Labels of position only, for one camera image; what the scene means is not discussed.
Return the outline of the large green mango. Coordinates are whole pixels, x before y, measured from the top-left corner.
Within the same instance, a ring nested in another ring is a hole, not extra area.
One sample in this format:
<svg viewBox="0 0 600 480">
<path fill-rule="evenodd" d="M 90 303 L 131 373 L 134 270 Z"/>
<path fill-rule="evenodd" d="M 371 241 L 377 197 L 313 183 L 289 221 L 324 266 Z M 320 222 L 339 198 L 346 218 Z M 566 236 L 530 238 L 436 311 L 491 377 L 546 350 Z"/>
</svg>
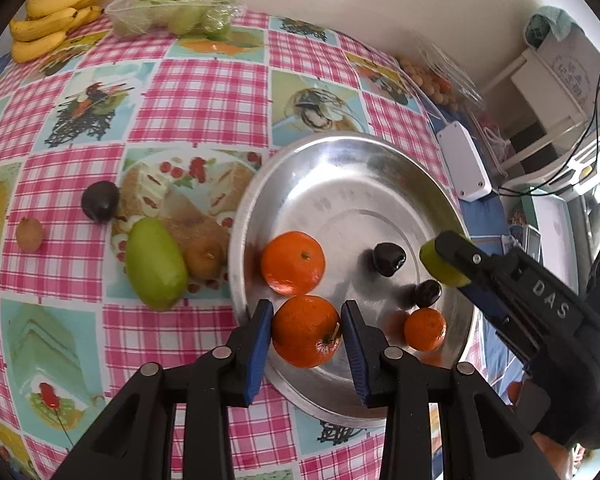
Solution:
<svg viewBox="0 0 600 480">
<path fill-rule="evenodd" d="M 126 241 L 125 267 L 132 289 L 150 310 L 170 310 L 186 292 L 188 270 L 181 249 L 155 218 L 141 218 L 133 224 Z"/>
</svg>

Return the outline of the brown kiwi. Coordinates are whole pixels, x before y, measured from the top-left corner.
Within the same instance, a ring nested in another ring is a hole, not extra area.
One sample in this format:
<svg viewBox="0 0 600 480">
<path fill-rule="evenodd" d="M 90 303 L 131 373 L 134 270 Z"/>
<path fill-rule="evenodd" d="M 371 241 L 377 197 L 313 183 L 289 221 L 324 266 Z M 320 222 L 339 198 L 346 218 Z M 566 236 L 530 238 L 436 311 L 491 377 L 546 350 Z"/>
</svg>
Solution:
<svg viewBox="0 0 600 480">
<path fill-rule="evenodd" d="M 42 223 L 35 218 L 23 218 L 16 229 L 18 247 L 26 254 L 32 254 L 41 247 L 44 240 Z"/>
<path fill-rule="evenodd" d="M 195 280 L 216 280 L 224 266 L 222 246 L 214 238 L 198 236 L 187 244 L 184 259 L 189 275 Z"/>
</svg>

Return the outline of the clear box of green fruits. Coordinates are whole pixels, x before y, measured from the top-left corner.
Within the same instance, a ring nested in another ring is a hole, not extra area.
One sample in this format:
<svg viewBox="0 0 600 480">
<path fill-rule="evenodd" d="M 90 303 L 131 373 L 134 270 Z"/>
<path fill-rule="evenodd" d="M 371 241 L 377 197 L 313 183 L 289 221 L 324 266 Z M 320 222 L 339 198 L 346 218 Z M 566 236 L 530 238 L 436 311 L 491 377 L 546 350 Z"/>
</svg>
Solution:
<svg viewBox="0 0 600 480">
<path fill-rule="evenodd" d="M 112 0 L 105 13 L 121 37 L 165 29 L 170 34 L 225 38 L 245 13 L 244 0 Z"/>
</svg>

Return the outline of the smartphone on stand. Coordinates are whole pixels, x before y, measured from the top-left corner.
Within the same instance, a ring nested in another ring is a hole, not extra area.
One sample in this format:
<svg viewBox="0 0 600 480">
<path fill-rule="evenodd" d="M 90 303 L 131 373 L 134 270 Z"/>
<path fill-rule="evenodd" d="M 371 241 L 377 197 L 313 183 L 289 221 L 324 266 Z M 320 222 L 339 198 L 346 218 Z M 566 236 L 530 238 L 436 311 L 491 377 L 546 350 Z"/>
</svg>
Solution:
<svg viewBox="0 0 600 480">
<path fill-rule="evenodd" d="M 502 247 L 504 254 L 519 247 L 536 262 L 542 262 L 541 233 L 530 224 L 512 224 L 509 233 L 502 236 Z"/>
</svg>

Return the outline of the small orange tangerine in tray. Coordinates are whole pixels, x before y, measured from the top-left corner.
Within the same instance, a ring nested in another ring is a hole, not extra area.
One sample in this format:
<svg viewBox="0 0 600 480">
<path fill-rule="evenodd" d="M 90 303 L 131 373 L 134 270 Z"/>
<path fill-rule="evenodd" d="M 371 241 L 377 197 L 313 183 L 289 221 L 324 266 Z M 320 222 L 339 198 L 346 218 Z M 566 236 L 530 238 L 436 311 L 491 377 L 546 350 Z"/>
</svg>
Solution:
<svg viewBox="0 0 600 480">
<path fill-rule="evenodd" d="M 434 351 L 444 343 L 446 319 L 437 310 L 417 309 L 406 318 L 403 333 L 406 342 L 415 350 Z"/>
</svg>

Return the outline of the white plastic adapter box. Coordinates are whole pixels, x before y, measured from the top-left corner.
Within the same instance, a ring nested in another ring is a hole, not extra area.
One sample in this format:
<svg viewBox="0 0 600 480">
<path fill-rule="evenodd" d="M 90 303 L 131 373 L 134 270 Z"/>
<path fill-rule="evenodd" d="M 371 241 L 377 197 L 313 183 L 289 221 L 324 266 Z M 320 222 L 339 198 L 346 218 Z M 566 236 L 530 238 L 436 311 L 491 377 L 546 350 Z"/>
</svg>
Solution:
<svg viewBox="0 0 600 480">
<path fill-rule="evenodd" d="M 492 184 L 468 130 L 460 122 L 449 122 L 436 138 L 458 198 L 472 203 L 488 196 Z"/>
</svg>

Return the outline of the small dark plum in tray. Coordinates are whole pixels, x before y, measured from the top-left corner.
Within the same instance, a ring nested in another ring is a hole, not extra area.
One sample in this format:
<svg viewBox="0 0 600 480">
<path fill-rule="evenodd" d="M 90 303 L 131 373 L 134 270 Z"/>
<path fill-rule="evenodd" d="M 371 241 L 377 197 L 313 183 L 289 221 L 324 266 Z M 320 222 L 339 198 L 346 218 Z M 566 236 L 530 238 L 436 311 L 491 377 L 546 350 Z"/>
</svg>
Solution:
<svg viewBox="0 0 600 480">
<path fill-rule="evenodd" d="M 406 252 L 397 244 L 379 243 L 372 251 L 372 261 L 377 273 L 385 278 L 392 278 L 404 265 Z"/>
</svg>

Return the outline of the silver metal round tray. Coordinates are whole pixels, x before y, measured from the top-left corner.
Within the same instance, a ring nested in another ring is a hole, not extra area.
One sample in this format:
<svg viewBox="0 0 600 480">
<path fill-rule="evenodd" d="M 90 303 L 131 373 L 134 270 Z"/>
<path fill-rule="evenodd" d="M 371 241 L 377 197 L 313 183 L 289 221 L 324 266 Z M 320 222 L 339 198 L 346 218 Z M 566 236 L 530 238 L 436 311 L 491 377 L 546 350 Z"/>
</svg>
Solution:
<svg viewBox="0 0 600 480">
<path fill-rule="evenodd" d="M 260 257 L 289 231 L 322 246 L 326 271 L 314 295 L 335 308 L 354 300 L 368 325 L 404 348 L 406 296 L 428 280 L 419 249 L 439 233 L 465 233 L 451 197 L 428 172 L 390 143 L 370 134 L 307 136 L 282 148 L 254 175 L 235 214 L 228 277 L 234 313 L 248 322 L 261 299 L 285 299 L 262 278 Z M 397 244 L 406 261 L 392 278 L 376 272 L 374 247 Z"/>
</svg>

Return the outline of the clear box of longans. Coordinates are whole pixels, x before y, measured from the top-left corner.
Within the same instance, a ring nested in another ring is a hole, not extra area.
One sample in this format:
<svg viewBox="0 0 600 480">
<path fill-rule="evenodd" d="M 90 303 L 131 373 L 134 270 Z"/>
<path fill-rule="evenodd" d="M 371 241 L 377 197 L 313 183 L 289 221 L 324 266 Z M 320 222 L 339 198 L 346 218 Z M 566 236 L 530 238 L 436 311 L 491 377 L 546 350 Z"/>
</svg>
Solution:
<svg viewBox="0 0 600 480">
<path fill-rule="evenodd" d="M 407 34 L 406 53 L 396 57 L 403 73 L 437 106 L 456 113 L 469 103 L 485 110 L 483 99 L 472 79 L 452 58 L 416 30 Z"/>
</svg>

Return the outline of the white shelf furniture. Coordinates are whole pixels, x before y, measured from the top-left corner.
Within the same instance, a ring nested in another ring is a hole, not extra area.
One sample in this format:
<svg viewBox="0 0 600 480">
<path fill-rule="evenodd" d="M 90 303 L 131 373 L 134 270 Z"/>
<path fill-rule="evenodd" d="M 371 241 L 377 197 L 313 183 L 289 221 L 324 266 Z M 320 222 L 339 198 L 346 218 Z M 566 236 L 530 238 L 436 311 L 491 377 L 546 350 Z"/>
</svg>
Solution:
<svg viewBox="0 0 600 480">
<path fill-rule="evenodd" d="M 564 10 L 541 6 L 524 26 L 526 48 L 481 88 L 488 94 L 504 81 L 514 85 L 542 136 L 498 163 L 507 171 L 567 132 L 600 122 L 600 51 Z"/>
</svg>

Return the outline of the checkered fruit print tablecloth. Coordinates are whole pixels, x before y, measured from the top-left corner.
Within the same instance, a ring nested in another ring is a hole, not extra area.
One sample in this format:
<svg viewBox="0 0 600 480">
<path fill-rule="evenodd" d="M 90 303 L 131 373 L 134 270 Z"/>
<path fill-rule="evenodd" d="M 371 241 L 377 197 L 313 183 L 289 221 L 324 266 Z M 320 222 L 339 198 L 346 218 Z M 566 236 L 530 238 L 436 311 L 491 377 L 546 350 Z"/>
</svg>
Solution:
<svg viewBox="0 0 600 480">
<path fill-rule="evenodd" d="M 348 129 L 400 146 L 442 185 L 431 113 L 396 59 L 341 32 L 247 12 L 223 39 L 121 38 L 101 18 L 42 60 L 0 73 L 0 460 L 47 479 L 144 363 L 179 366 L 235 325 L 228 279 L 190 282 L 170 311 L 130 289 L 126 234 L 161 185 L 226 235 L 248 179 L 308 133 Z M 81 208 L 114 182 L 114 218 Z M 40 248 L 17 245 L 23 218 Z"/>
</svg>

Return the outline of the yellow banana bunch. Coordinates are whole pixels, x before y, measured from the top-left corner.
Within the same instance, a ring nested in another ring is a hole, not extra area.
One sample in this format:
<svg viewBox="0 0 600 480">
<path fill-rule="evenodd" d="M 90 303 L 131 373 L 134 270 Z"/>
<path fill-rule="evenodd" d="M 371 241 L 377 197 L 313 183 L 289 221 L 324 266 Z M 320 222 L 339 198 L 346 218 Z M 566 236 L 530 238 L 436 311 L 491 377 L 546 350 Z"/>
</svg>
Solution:
<svg viewBox="0 0 600 480">
<path fill-rule="evenodd" d="M 97 21 L 104 14 L 104 1 L 27 0 L 24 19 L 12 18 L 8 24 L 12 62 L 26 64 L 49 54 L 72 32 Z"/>
</svg>

